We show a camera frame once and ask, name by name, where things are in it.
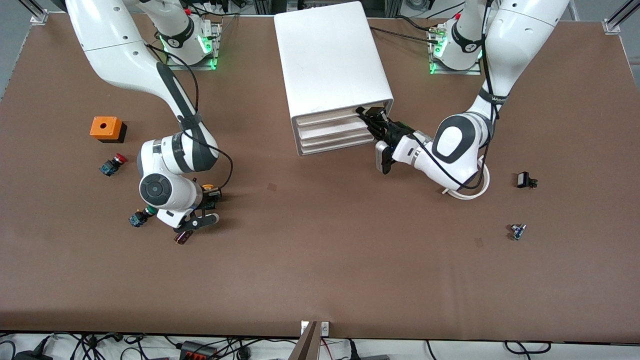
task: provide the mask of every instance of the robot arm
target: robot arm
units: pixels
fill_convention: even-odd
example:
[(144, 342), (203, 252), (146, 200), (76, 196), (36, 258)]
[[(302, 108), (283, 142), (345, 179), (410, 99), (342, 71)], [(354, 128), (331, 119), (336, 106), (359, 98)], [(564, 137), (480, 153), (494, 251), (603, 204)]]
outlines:
[[(378, 130), (379, 136), (371, 131), (380, 140), (376, 146), (379, 164), (387, 164), (387, 171), (390, 164), (396, 161), (409, 164), (447, 189), (459, 190), (468, 185), (478, 172), (478, 150), (493, 135), (497, 112), (505, 103), (516, 80), (547, 41), (567, 4), (568, 0), (502, 2), (485, 40), (492, 91), (490, 92), (485, 81), (471, 108), (444, 119), (433, 139), (411, 129), (403, 129), (409, 133), (402, 136), (391, 136), (390, 133), (398, 132), (398, 123), (386, 119), (384, 114), (376, 117), (378, 110), (369, 110), (367, 113), (361, 111), (360, 118), (367, 123), (369, 129), (372, 126), (373, 129), (376, 126), (384, 129), (382, 132)], [(467, 11), (470, 11), (467, 20), (474, 19), (476, 10), (477, 0), (468, 0), (460, 20), (464, 19)], [(481, 23), (476, 26), (471, 20), (465, 24), (465, 30), (481, 28)], [(455, 27), (455, 20), (452, 24), (449, 22), (448, 27)], [(447, 41), (447, 58), (451, 60), (450, 63), (466, 66), (461, 64), (468, 63), (468, 59), (471, 59), (472, 62), (467, 67), (473, 65), (477, 53), (473, 57), (469, 52), (463, 51), (467, 41), (462, 40), (462, 46), (456, 42), (456, 37)], [(458, 50), (461, 61), (454, 59), (455, 49)]]
[[(185, 28), (191, 28), (187, 31), (190, 37), (175, 43), (176, 51), (181, 49), (184, 55), (197, 50), (202, 56), (185, 58), (197, 61), (205, 55), (199, 45), (197, 49), (188, 45), (196, 38), (194, 22), (186, 16), (178, 0), (151, 0), (138, 6), (154, 13), (158, 29), (165, 34), (170, 32), (165, 35), (169, 42), (184, 38)], [(185, 216), (197, 208), (203, 198), (202, 188), (180, 175), (213, 167), (218, 151), (205, 144), (217, 148), (215, 139), (175, 74), (147, 51), (122, 0), (67, 0), (67, 9), (84, 54), (98, 76), (119, 88), (162, 98), (178, 119), (181, 132), (142, 145), (138, 170), (142, 176), (143, 200), (160, 209), (157, 215), (163, 222), (180, 227)]]

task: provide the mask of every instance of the brown tabletop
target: brown tabletop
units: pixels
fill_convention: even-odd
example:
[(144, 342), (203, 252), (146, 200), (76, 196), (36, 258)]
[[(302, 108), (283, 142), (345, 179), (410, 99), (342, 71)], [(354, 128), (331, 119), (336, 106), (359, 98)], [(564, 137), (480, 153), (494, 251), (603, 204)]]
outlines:
[[(374, 37), (394, 120), (433, 134), (470, 106), (482, 77), (429, 75), (424, 44)], [(220, 223), (179, 246), (158, 219), (129, 225), (133, 162), (98, 171), (178, 131), (167, 105), (99, 79), (65, 14), (31, 30), (0, 102), (0, 329), (295, 336), (329, 320), (333, 337), (640, 341), (640, 97), (599, 23), (560, 23), (520, 78), (473, 201), (403, 164), (383, 176), (373, 144), (299, 157), (271, 17), (235, 19), (197, 76), (235, 169)], [(91, 138), (96, 115), (126, 142)], [(539, 187), (516, 188), (521, 171)]]

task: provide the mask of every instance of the orange box with hole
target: orange box with hole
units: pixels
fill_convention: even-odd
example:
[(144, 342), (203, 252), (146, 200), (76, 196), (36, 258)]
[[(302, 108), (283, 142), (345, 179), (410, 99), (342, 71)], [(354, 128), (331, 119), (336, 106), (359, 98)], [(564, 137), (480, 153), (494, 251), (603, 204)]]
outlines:
[(96, 116), (91, 124), (89, 135), (101, 142), (123, 143), (127, 134), (127, 125), (115, 116)]

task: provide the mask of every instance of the white drawer unit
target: white drawer unit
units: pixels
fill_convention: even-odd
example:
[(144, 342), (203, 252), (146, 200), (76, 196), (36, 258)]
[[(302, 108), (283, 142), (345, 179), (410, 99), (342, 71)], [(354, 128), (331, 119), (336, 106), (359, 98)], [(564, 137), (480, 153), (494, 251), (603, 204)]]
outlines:
[(391, 109), (393, 95), (362, 4), (274, 17), (299, 155), (369, 143), (359, 106)]

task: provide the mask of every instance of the coiled white cable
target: coiled white cable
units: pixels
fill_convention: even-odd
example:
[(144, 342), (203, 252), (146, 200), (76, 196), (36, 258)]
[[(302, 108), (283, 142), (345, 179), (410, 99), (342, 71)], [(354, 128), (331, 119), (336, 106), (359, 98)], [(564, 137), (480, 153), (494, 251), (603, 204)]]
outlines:
[[(478, 166), (482, 166), (482, 159), (483, 156), (480, 156), (480, 158), (478, 159)], [(451, 190), (451, 189), (445, 189), (442, 193), (448, 193), (449, 195), (455, 197), (456, 199), (459, 200), (472, 200), (475, 199), (476, 197), (484, 194), (484, 192), (486, 191), (486, 189), (489, 188), (489, 181), (490, 181), (490, 176), (489, 176), (489, 168), (486, 167), (486, 164), (484, 164), (484, 168), (482, 170), (483, 172), (483, 185), (482, 185), (482, 189), (480, 189), (480, 191), (478, 193), (475, 193), (473, 195), (463, 195), (455, 190)]]

